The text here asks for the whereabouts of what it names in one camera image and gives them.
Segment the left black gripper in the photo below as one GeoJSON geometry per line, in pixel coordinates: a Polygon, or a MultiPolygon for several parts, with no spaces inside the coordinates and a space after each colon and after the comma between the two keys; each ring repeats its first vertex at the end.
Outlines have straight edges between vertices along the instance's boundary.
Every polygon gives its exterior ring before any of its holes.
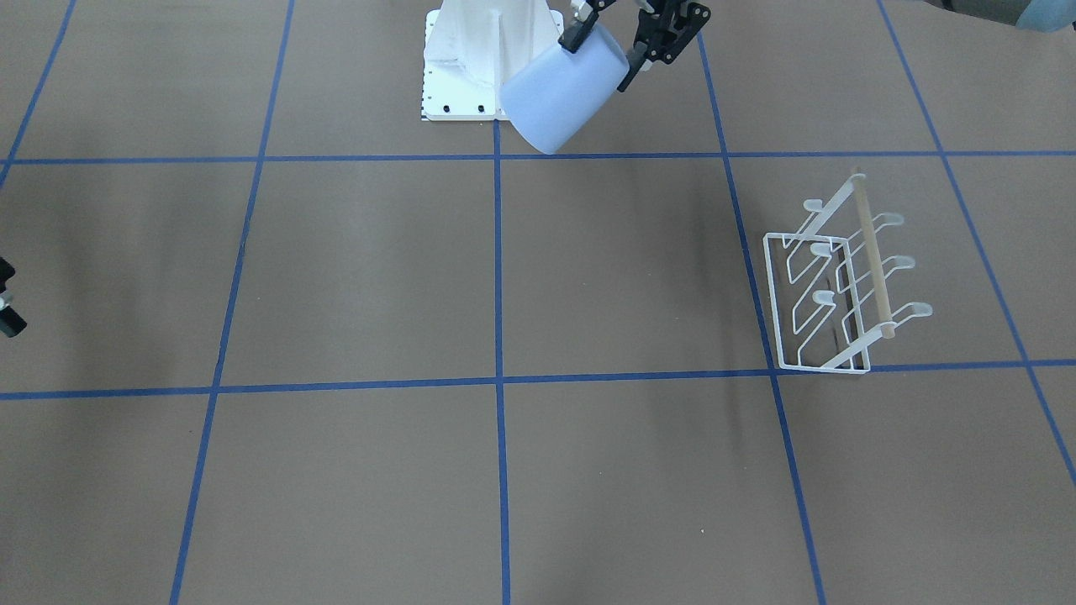
{"type": "MultiPolygon", "coordinates": [[[[712,16],[710,8],[699,1],[636,1],[635,5],[639,8],[637,28],[625,54],[629,70],[615,92],[626,92],[645,66],[672,64],[712,16]]],[[[570,54],[581,50],[597,19],[595,8],[576,8],[558,38],[562,50],[570,54]]]]}

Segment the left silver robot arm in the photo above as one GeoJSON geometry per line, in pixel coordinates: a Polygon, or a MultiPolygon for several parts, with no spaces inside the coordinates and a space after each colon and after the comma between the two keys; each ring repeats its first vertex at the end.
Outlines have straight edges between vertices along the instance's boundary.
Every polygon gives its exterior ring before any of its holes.
{"type": "MultiPolygon", "coordinates": [[[[597,29],[600,12],[614,1],[572,1],[572,19],[558,38],[562,50],[576,54],[597,29]]],[[[1057,32],[1073,29],[1073,1],[926,1],[931,8],[1015,29],[1057,32]]],[[[652,64],[672,64],[711,19],[704,1],[637,1],[637,27],[625,53],[627,72],[615,92],[626,92],[652,64]]]]}

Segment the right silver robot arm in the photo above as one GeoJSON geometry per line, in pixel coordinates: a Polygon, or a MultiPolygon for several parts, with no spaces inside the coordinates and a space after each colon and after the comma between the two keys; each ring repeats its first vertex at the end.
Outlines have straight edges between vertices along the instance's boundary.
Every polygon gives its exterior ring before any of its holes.
{"type": "Polygon", "coordinates": [[[1,332],[8,338],[17,337],[27,327],[26,320],[13,307],[13,295],[8,290],[8,280],[15,275],[15,268],[1,257],[1,332]]]}

